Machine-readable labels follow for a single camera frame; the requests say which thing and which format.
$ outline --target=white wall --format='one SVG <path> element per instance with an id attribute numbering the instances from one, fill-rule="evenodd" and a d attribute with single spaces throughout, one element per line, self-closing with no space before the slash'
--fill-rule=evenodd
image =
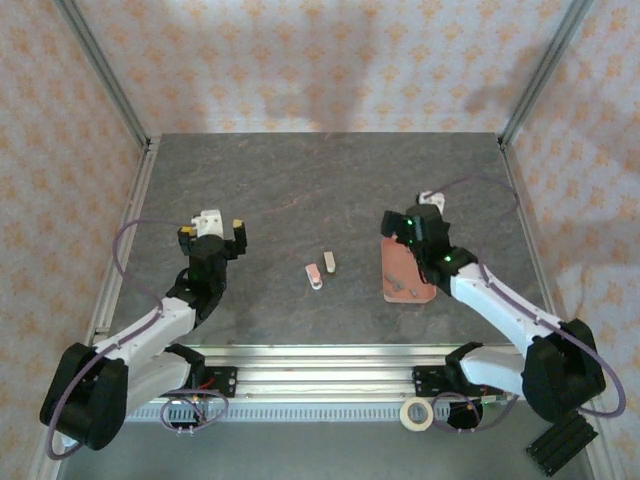
<path id="1" fill-rule="evenodd" d="M 594 3 L 515 143 L 555 300 L 589 324 L 626 387 L 610 426 L 629 479 L 640 478 L 638 18 L 637 2 Z"/>
<path id="2" fill-rule="evenodd" d="M 499 131 L 569 0 L 79 0 L 147 132 Z"/>
<path id="3" fill-rule="evenodd" d="M 27 477 L 140 152 L 51 1 L 0 15 L 0 477 Z"/>

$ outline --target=purple cable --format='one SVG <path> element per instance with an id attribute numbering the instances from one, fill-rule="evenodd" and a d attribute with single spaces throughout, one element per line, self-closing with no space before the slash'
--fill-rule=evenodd
<path id="1" fill-rule="evenodd" d="M 162 408 L 160 408 L 160 422 L 162 422 L 162 426 L 164 428 L 166 428 L 167 430 L 170 430 L 172 432 L 177 432 L 178 434 L 182 433 L 183 429 L 180 428 L 180 427 L 178 427 L 178 428 L 173 427 L 164 418 L 164 414 L 165 414 L 167 408 L 169 408 L 171 403 L 174 402 L 174 401 L 180 401 L 182 403 L 186 403 L 187 405 L 190 405 L 191 408 L 195 411 L 196 415 L 199 415 L 200 417 L 202 417 L 205 420 L 204 422 L 200 423 L 199 425 L 197 425 L 195 427 L 189 427 L 189 432 L 191 434 L 194 434 L 198 430 L 202 430 L 203 428 L 207 428 L 211 424 L 217 422 L 218 420 L 220 420 L 220 418 L 222 418 L 222 416 L 225 413 L 227 413 L 227 410 L 229 409 L 229 400 L 227 399 L 227 397 L 222 395 L 220 392 L 216 392 L 214 390 L 198 390 L 198 389 L 195 389 L 195 388 L 182 388 L 182 389 L 179 389 L 179 390 L 171 390 L 170 392 L 167 392 L 167 394 L 168 395 L 191 395 L 191 394 L 194 394 L 194 395 L 213 395 L 214 397 L 218 397 L 218 398 L 222 399 L 222 401 L 224 402 L 224 407 L 222 408 L 220 413 L 218 413 L 211 420 L 207 420 L 205 412 L 199 410 L 198 407 L 196 406 L 196 404 L 194 402 L 192 402 L 191 400 L 189 400 L 187 398 L 184 398 L 184 397 L 175 397 L 175 398 L 170 398 L 169 400 L 167 400 L 167 402 L 164 405 L 162 405 Z"/>
<path id="2" fill-rule="evenodd" d="M 512 213 L 514 213 L 518 209 L 518 207 L 520 206 L 520 199 L 518 198 L 518 194 L 515 191 L 515 189 L 513 189 L 513 187 L 511 187 L 506 182 L 503 182 L 503 181 L 495 179 L 495 178 L 486 177 L 484 175 L 469 175 L 469 176 L 465 176 L 465 177 L 461 177 L 461 178 L 457 178 L 456 180 L 453 180 L 452 182 L 444 185 L 443 187 L 432 191 L 429 195 L 427 195 L 424 198 L 425 199 L 429 198 L 430 196 L 435 195 L 438 192 L 443 192 L 443 191 L 449 189 L 450 187 L 453 187 L 454 185 L 458 185 L 460 183 L 464 183 L 464 182 L 467 182 L 469 180 L 483 180 L 485 182 L 494 183 L 496 185 L 501 186 L 503 189 L 505 189 L 506 191 L 511 193 L 513 195 L 513 197 L 514 197 L 514 203 L 513 203 L 512 207 L 508 211 L 506 211 L 505 213 L 500 215 L 500 217 L 491 225 L 491 227 L 487 231 L 487 234 L 485 234 L 485 236 L 483 237 L 482 242 L 480 244 L 480 247 L 478 249 L 478 267 L 479 267 L 480 274 L 482 275 L 483 280 L 487 283 L 489 288 L 496 295 L 498 295 L 502 300 L 507 302 L 509 305 L 511 305 L 512 307 L 516 308 L 518 311 L 520 311 L 521 313 L 526 315 L 528 318 L 533 320 L 535 323 L 539 323 L 543 327 L 545 327 L 545 328 L 557 333 L 564 340 L 567 340 L 568 342 L 571 342 L 576 347 L 578 347 L 581 350 L 583 350 L 584 352 L 586 352 L 596 362 L 598 362 L 598 364 L 602 367 L 602 369 L 605 372 L 607 372 L 607 374 L 611 377 L 611 380 L 613 381 L 613 384 L 616 387 L 616 390 L 618 392 L 618 398 L 619 398 L 618 407 L 612 412 L 598 412 L 598 411 L 586 409 L 586 408 L 583 408 L 583 407 L 580 407 L 578 410 L 583 412 L 583 413 L 586 413 L 586 414 L 589 414 L 589 415 L 593 415 L 593 416 L 596 416 L 596 417 L 604 417 L 604 418 L 619 417 L 620 415 L 622 415 L 622 413 L 624 412 L 624 410 L 626 408 L 626 394 L 625 394 L 625 391 L 624 391 L 624 387 L 622 386 L 622 382 L 620 381 L 620 378 L 618 377 L 616 372 L 613 370 L 613 368 L 607 363 L 607 361 L 604 358 L 602 358 L 594 349 L 592 349 L 591 347 L 586 345 L 584 342 L 581 342 L 577 338 L 569 335 L 568 333 L 564 332 L 560 328 L 550 324 L 549 322 L 547 322 L 547 321 L 545 321 L 543 319 L 537 319 L 535 313 L 529 311 L 529 309 L 527 309 L 526 307 L 524 307 L 523 305 L 518 303 L 516 300 L 511 298 L 509 296 L 509 294 L 507 294 L 504 291 L 502 291 L 500 289 L 500 287 L 495 285 L 491 281 L 491 279 L 489 277 L 489 274 L 488 274 L 488 272 L 486 270 L 485 264 L 482 261 L 482 259 L 484 258 L 484 255 L 483 255 L 484 254 L 484 249 L 486 248 L 486 246 L 488 244 L 489 235 L 493 231 L 495 231 L 496 227 L 498 227 L 498 225 L 500 225 L 508 216 L 510 216 Z M 458 397 L 460 397 L 461 395 L 458 394 L 458 393 L 455 393 L 455 392 L 445 392 L 445 393 L 442 393 L 442 394 L 438 395 L 436 397 L 436 399 L 442 398 L 443 396 L 458 396 Z M 471 402 L 471 400 L 468 397 L 466 397 L 464 395 L 462 395 L 461 397 L 464 397 L 466 399 L 467 403 L 470 403 L 471 405 L 473 405 L 473 402 Z M 518 397 L 515 396 L 514 399 L 511 400 L 509 405 L 507 405 L 507 407 L 505 408 L 503 413 L 496 420 L 494 420 L 490 425 L 487 425 L 486 427 L 482 427 L 482 428 L 479 427 L 479 428 L 473 429 L 473 431 L 486 430 L 487 428 L 490 428 L 490 427 L 493 427 L 493 426 L 497 425 L 500 421 L 502 421 L 505 418 L 507 413 L 509 413 L 511 411 L 511 409 L 515 405 L 515 401 L 517 400 L 517 398 Z M 435 405 L 436 399 L 434 399 L 432 401 L 432 406 Z M 443 427 L 443 426 L 439 425 L 438 422 L 434 422 L 434 425 L 436 425 L 436 427 L 440 428 L 441 430 L 446 430 L 446 431 L 449 431 L 449 432 L 456 432 L 457 431 L 455 429 Z"/>
<path id="3" fill-rule="evenodd" d="M 133 338 L 137 337 L 138 335 L 140 335 L 142 332 L 144 332 L 144 331 L 148 330 L 149 328 L 151 328 L 151 326 L 153 326 L 153 324 L 156 323 L 158 321 L 158 319 L 160 318 L 160 316 L 162 315 L 162 311 L 163 311 L 162 299 L 158 295 L 153 293 L 151 290 L 146 288 L 144 285 L 141 285 L 140 283 L 136 282 L 128 273 L 126 273 L 124 271 L 124 269 L 122 268 L 122 265 L 120 264 L 120 259 L 118 258 L 118 246 L 120 244 L 120 239 L 121 239 L 122 235 L 124 234 L 125 231 L 127 231 L 127 229 L 131 228 L 134 225 L 138 225 L 139 223 L 160 223 L 160 224 L 165 224 L 165 225 L 174 225 L 174 226 L 178 226 L 178 227 L 182 226 L 183 224 L 182 223 L 177 223 L 177 222 L 170 222 L 170 221 L 167 221 L 167 220 L 155 220 L 155 219 L 149 219 L 149 218 L 137 218 L 135 220 L 131 220 L 130 222 L 125 223 L 120 228 L 120 230 L 118 230 L 118 233 L 116 233 L 116 236 L 114 237 L 113 243 L 111 245 L 111 254 L 113 255 L 113 263 L 115 264 L 115 267 L 116 267 L 116 270 L 118 271 L 118 273 L 122 276 L 122 279 L 124 281 L 126 281 L 126 282 L 129 282 L 131 284 L 131 286 L 133 286 L 135 289 L 137 289 L 140 292 L 152 297 L 157 303 L 156 312 L 154 313 L 153 317 L 151 317 L 149 319 L 149 321 L 147 323 L 142 325 L 140 328 L 134 330 L 129 335 L 126 335 L 125 337 L 120 339 L 119 344 L 114 343 L 114 344 L 109 345 L 108 347 L 106 347 L 104 350 L 98 352 L 96 354 L 96 356 L 93 357 L 91 360 L 89 360 L 89 362 L 87 362 L 87 364 L 78 372 L 78 374 L 75 377 L 73 377 L 73 380 L 71 380 L 71 382 L 69 383 L 69 385 L 67 386 L 65 391 L 62 393 L 62 395 L 60 396 L 60 400 L 58 400 L 58 403 L 56 404 L 55 408 L 53 409 L 53 414 L 51 415 L 51 421 L 49 422 L 49 428 L 47 430 L 47 438 L 45 440 L 45 447 L 46 447 L 46 451 L 47 451 L 47 456 L 49 458 L 51 458 L 52 460 L 63 460 L 65 458 L 73 455 L 75 452 L 77 452 L 82 447 L 82 444 L 77 443 L 72 448 L 70 448 L 69 450 L 67 450 L 66 452 L 64 452 L 62 454 L 58 454 L 53 450 L 53 435 L 55 434 L 56 426 L 58 425 L 58 420 L 60 420 L 60 414 L 62 413 L 62 409 L 64 408 L 64 406 L 66 405 L 67 401 L 69 400 L 69 397 L 71 396 L 71 393 L 73 392 L 73 389 L 76 388 L 76 386 L 82 381 L 84 376 L 87 373 L 89 373 L 89 371 L 100 360 L 102 360 L 109 353 L 113 352 L 116 348 L 119 348 L 120 345 L 123 345 L 124 343 L 127 343 L 131 339 L 133 339 Z"/>

